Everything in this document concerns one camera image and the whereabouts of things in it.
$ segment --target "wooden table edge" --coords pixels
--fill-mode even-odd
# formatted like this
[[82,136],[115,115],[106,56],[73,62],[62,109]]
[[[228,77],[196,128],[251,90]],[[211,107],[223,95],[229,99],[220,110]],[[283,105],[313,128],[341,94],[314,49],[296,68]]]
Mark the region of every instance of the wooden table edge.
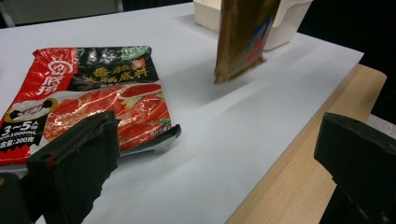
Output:
[[386,78],[373,68],[354,66],[227,223],[319,223],[335,188],[314,159],[322,116],[332,112],[365,122]]

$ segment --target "table surface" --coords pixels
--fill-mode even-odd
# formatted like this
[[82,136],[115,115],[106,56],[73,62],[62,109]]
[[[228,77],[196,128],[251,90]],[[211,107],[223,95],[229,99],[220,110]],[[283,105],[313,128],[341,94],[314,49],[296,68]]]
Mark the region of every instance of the table surface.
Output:
[[[194,22],[193,3],[9,28],[0,30],[0,40],[1,114],[17,94],[36,49],[153,48],[172,122],[180,124],[182,134],[169,150],[119,159],[119,168],[103,185],[84,223],[224,223],[229,217],[243,223],[238,220],[246,216],[240,214],[249,217],[244,206],[252,204],[249,198],[258,198],[257,189],[270,198],[266,201],[270,216],[256,220],[295,216],[297,210],[289,210],[299,198],[278,202],[278,197],[284,198],[282,189],[289,196],[305,195],[314,191],[304,189],[304,182],[318,181],[289,175],[289,169],[309,174],[304,168],[312,161],[305,160],[313,158],[311,151],[290,146],[303,144],[299,132],[315,126],[312,120],[318,123],[317,111],[329,104],[328,98],[338,92],[362,56],[297,34],[287,45],[265,52],[266,63],[232,82],[214,85],[218,34]],[[370,90],[373,83],[366,80],[362,83]],[[377,92],[365,95],[364,90],[357,88],[343,100],[347,111],[360,97],[372,106]],[[299,155],[305,159],[298,160]],[[331,183],[323,173],[319,178]],[[331,188],[322,190],[331,192]],[[330,196],[323,195],[311,199],[325,204]]]

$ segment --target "food image on package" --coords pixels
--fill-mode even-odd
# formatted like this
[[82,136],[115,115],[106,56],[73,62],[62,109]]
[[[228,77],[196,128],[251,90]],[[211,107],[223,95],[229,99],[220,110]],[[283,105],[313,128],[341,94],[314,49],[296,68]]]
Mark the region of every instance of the food image on package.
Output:
[[0,166],[24,164],[80,120],[108,110],[119,121],[121,152],[171,129],[151,51],[148,46],[36,50],[0,121]]

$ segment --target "white container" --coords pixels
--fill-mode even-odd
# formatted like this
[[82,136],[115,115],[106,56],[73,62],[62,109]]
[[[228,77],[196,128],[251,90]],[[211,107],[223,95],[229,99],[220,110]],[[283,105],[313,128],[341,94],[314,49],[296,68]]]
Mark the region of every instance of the white container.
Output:
[[[264,50],[287,44],[296,34],[313,0],[281,0]],[[221,0],[194,0],[195,22],[219,32]]]

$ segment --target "package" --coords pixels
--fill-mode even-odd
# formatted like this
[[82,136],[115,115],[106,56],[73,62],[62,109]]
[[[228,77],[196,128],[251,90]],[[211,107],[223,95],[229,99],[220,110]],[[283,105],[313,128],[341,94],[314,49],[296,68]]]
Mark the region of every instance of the package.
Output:
[[280,0],[222,0],[215,83],[265,62],[262,51]]
[[173,128],[151,47],[49,48],[34,56],[0,121],[0,166],[24,165],[80,120],[104,111],[119,121],[120,152]]

